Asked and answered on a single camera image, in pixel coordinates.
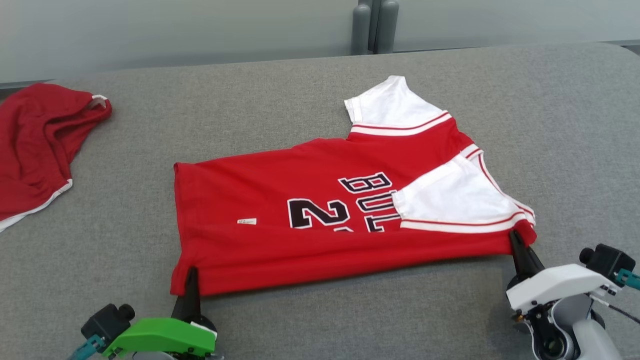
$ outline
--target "jersey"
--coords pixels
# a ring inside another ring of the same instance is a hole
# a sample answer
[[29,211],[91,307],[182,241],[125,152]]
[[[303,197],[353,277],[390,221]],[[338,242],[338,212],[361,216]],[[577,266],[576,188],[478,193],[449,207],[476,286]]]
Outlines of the jersey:
[[346,139],[175,165],[182,255],[202,295],[509,254],[533,211],[504,194],[448,111],[391,76],[345,101]]

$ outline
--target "jersey tag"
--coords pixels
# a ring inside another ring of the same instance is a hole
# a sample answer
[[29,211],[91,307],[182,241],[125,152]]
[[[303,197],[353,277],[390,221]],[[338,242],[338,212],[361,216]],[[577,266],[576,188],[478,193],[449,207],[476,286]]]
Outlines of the jersey tag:
[[258,223],[258,219],[257,218],[242,218],[238,220],[238,224],[251,224],[251,225],[255,225]]

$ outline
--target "jersey sleeve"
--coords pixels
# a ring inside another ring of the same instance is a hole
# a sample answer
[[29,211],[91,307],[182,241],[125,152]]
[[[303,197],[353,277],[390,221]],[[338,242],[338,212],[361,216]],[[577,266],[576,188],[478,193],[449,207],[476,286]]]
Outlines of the jersey sleeve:
[[353,125],[365,126],[419,126],[444,112],[409,90],[404,76],[389,76],[344,105]]

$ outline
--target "jersey hem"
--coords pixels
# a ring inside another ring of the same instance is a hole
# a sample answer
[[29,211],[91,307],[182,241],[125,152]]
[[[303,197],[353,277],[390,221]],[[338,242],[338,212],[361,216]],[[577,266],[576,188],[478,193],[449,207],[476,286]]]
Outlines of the jersey hem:
[[497,221],[490,220],[490,222],[485,224],[437,222],[408,218],[400,223],[400,227],[405,229],[438,231],[441,233],[483,234],[511,229],[522,220],[527,220],[527,217],[523,211],[518,211],[508,218]]
[[[526,221],[518,222],[514,229],[522,235],[527,246],[535,241],[536,233]],[[337,241],[331,241],[324,232],[318,237],[313,231],[293,231],[290,233],[296,234],[296,240],[309,237],[327,240],[326,246],[329,248],[326,251],[317,251],[317,245],[308,249],[304,241],[292,241],[290,246],[282,248],[287,253],[286,256],[275,256],[271,249],[262,249],[261,247],[268,245],[261,237],[290,238],[290,234],[285,234],[282,230],[263,233],[254,227],[245,227],[242,230],[246,232],[234,230],[232,234],[221,232],[216,235],[222,241],[230,239],[228,236],[235,237],[241,234],[247,238],[254,238],[255,246],[258,247],[255,252],[248,248],[238,252],[218,252],[217,246],[211,240],[195,239],[188,251],[195,251],[203,256],[192,257],[189,259],[191,262],[182,259],[184,262],[179,263],[173,273],[171,293],[184,294],[184,282],[189,266],[198,267],[200,294],[208,296],[351,277],[445,259],[511,254],[509,230],[475,236],[449,233],[432,238],[428,237],[429,233],[410,229],[403,234],[348,233],[341,235],[339,246]],[[255,261],[256,252],[262,253],[262,250],[265,252],[264,257],[261,261]]]
[[185,179],[185,169],[182,168],[182,164],[176,163],[173,166],[173,171],[175,173],[175,181],[174,181],[174,192],[175,192],[175,209],[176,209],[176,221],[178,223],[178,234],[180,235],[180,242],[187,243],[190,240],[188,230],[187,230],[187,220],[185,217],[188,217],[190,213],[186,213],[184,206],[182,203],[184,202],[184,192],[183,189],[191,188],[188,186],[189,181]]
[[352,124],[359,124],[362,122],[362,113],[360,112],[360,98],[354,97],[344,101],[344,107],[347,108],[349,113],[349,120]]
[[16,215],[12,215],[4,220],[0,220],[0,233],[3,232],[7,227],[10,227],[11,225],[17,223],[18,221],[22,220],[24,217],[26,217],[27,215],[33,214],[33,213],[37,213],[38,211],[46,208],[55,198],[57,198],[58,196],[60,196],[63,192],[69,190],[71,188],[71,186],[73,186],[73,180],[72,179],[67,179],[67,183],[62,186],[60,189],[56,190],[53,192],[53,194],[51,194],[51,196],[49,197],[48,200],[46,200],[42,205],[33,208],[31,210],[25,211],[23,213],[19,213]]

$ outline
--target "gray fabric surface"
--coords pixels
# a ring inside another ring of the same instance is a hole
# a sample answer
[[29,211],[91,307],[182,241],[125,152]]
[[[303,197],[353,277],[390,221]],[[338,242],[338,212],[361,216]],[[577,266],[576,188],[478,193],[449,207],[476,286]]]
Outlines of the gray fabric surface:
[[[61,359],[108,302],[169,316],[180,248],[176,161],[343,137],[342,103],[404,75],[486,151],[493,176],[538,216],[547,266],[604,242],[640,260],[640,58],[613,45],[126,70],[57,83],[111,99],[72,164],[74,186],[0,234],[0,354]],[[532,359],[511,329],[511,258],[465,259],[225,295],[203,312],[227,359]],[[614,303],[640,315],[640,293]],[[597,306],[625,359],[638,328]]]

